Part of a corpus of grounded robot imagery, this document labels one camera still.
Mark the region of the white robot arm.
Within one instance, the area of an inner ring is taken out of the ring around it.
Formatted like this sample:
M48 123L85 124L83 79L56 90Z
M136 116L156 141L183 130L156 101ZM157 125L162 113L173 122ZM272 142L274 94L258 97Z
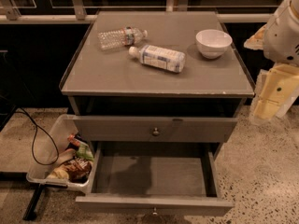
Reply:
M261 125L283 117L299 92L299 0L284 0L244 47L262 50L264 57L274 62L257 77L249 120Z

